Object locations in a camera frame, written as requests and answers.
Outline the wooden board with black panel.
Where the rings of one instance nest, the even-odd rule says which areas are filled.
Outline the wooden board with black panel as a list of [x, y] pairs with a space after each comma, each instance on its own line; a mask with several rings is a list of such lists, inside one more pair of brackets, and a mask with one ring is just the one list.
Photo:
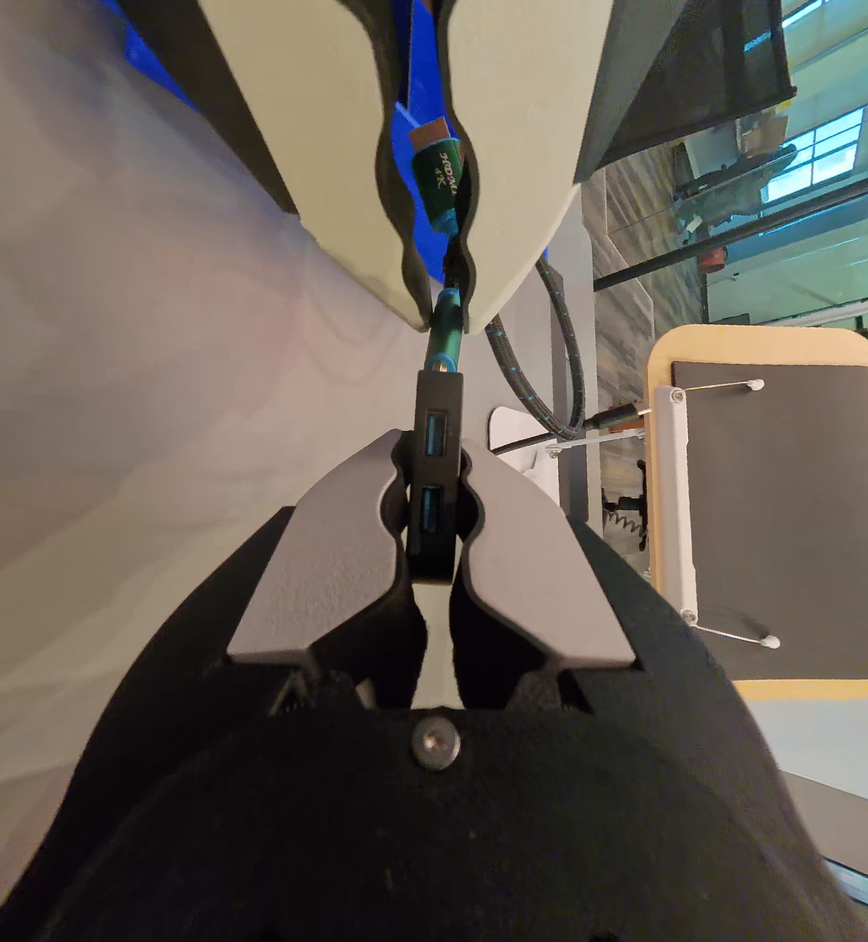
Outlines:
[[750, 699], [868, 699], [868, 341], [828, 328], [689, 325], [646, 373], [687, 393], [699, 622]]

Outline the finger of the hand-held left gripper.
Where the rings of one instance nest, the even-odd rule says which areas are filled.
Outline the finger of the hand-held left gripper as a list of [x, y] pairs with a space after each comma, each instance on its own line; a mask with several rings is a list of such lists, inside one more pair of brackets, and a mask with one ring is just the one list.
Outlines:
[[134, 31], [272, 200], [413, 329], [432, 316], [392, 124], [391, 2], [130, 1]]
[[669, 2], [442, 3], [444, 98], [468, 163], [468, 332], [548, 247], [669, 33]]

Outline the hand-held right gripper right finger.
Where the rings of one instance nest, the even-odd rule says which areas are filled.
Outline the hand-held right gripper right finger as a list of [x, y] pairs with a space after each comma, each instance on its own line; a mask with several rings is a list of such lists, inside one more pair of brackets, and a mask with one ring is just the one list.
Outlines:
[[637, 663], [569, 520], [522, 473], [462, 442], [452, 585], [453, 666], [464, 707], [506, 707], [523, 677]]

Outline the black pole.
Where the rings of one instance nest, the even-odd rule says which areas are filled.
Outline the black pole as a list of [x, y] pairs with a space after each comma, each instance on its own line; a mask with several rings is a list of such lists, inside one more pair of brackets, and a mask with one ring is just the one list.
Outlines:
[[848, 183], [838, 189], [816, 195], [802, 204], [789, 206], [744, 223], [708, 239], [684, 245], [681, 248], [654, 256], [618, 271], [595, 278], [595, 292], [606, 291], [643, 276], [671, 267], [702, 253], [737, 244], [754, 236], [767, 235], [807, 218], [813, 218], [836, 207], [844, 206], [868, 196], [868, 177]]

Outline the black usb hub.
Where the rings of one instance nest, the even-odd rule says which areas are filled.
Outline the black usb hub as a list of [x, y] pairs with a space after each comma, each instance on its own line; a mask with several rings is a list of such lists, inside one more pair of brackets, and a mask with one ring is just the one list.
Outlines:
[[408, 567], [415, 581], [452, 581], [460, 493], [463, 376], [418, 373], [410, 446]]

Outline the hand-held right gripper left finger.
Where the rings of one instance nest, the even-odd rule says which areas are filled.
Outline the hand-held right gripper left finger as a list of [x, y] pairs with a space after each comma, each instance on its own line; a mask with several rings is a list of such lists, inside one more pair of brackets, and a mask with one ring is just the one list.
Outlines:
[[240, 664], [342, 674], [410, 707], [428, 646], [402, 533], [409, 434], [390, 430], [300, 499], [227, 648]]

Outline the white mat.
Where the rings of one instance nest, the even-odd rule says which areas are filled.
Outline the white mat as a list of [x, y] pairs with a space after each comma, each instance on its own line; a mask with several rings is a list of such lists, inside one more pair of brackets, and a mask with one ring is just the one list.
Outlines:
[[[492, 451], [544, 433], [544, 428], [533, 416], [510, 407], [494, 408], [487, 419], [487, 447]], [[558, 488], [558, 460], [548, 453], [547, 442], [525, 445], [499, 457], [536, 486], [554, 490]]]

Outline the white bracket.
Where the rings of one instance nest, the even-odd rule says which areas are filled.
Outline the white bracket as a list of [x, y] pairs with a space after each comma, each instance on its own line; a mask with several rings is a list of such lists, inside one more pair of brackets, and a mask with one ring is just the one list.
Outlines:
[[695, 628], [699, 604], [688, 471], [687, 393], [674, 386], [658, 386], [653, 406], [658, 583], [661, 594], [684, 623]]

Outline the black mesh panel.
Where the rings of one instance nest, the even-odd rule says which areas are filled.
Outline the black mesh panel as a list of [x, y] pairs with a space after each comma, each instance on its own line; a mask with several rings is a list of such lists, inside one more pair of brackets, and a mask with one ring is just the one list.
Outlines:
[[616, 2], [575, 181], [788, 102], [779, 1]]

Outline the grey metal floor outlet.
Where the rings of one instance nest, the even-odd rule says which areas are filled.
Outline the grey metal floor outlet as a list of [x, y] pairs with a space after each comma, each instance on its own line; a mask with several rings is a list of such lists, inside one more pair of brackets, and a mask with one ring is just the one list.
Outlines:
[[824, 863], [845, 894], [868, 909], [868, 874], [829, 858]]

